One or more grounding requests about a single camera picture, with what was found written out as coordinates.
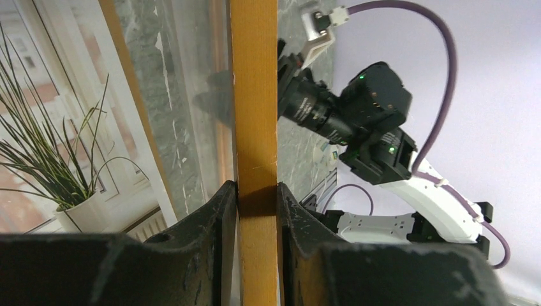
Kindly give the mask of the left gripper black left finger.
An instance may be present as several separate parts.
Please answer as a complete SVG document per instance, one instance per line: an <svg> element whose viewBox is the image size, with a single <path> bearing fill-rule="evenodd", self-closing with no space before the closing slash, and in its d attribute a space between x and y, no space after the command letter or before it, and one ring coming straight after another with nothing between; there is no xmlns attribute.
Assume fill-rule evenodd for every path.
<svg viewBox="0 0 541 306"><path fill-rule="evenodd" d="M228 305L237 186L139 242L124 233L1 236L2 305Z"/></svg>

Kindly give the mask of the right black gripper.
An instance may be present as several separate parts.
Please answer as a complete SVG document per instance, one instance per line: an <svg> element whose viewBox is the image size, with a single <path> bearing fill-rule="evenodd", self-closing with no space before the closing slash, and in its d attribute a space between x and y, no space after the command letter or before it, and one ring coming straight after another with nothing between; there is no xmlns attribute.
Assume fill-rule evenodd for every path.
<svg viewBox="0 0 541 306"><path fill-rule="evenodd" d="M286 42L278 39L278 118L286 118L336 145L355 140L355 128L337 106L338 97L325 82L315 82L299 54L284 54Z"/></svg>

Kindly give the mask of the plant photo print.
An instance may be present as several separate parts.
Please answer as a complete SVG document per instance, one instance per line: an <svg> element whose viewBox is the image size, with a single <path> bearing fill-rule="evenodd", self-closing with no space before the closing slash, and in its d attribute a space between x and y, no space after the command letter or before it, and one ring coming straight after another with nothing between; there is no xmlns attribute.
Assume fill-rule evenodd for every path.
<svg viewBox="0 0 541 306"><path fill-rule="evenodd" d="M177 222L111 1L1 2L1 233Z"/></svg>

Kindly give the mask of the wooden picture frame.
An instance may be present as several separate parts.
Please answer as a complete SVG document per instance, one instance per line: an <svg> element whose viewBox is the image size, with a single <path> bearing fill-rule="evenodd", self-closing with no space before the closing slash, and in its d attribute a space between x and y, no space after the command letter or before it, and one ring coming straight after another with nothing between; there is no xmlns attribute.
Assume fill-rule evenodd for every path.
<svg viewBox="0 0 541 306"><path fill-rule="evenodd" d="M159 305L228 305L233 253L241 298L279 300L277 231L277 2L227 1L234 180L201 208L142 245Z"/></svg>

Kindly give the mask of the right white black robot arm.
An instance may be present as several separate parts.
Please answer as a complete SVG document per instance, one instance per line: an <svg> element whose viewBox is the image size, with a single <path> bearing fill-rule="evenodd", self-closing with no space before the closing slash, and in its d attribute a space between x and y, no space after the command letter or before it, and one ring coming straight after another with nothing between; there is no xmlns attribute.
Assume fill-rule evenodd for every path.
<svg viewBox="0 0 541 306"><path fill-rule="evenodd" d="M355 215L324 207L318 219L350 242L448 242L486 251L493 207L461 196L417 152L401 126L411 94L385 62L363 69L339 96L316 82L297 54L278 56L278 115L344 146L339 160L365 182L407 202L413 213Z"/></svg>

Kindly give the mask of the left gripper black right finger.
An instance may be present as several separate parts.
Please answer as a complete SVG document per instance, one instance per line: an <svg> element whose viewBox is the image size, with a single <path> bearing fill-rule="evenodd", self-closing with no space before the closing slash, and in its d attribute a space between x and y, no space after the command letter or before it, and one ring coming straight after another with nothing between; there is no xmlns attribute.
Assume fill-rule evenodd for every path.
<svg viewBox="0 0 541 306"><path fill-rule="evenodd" d="M277 186L283 305L508 305L480 251L343 240Z"/></svg>

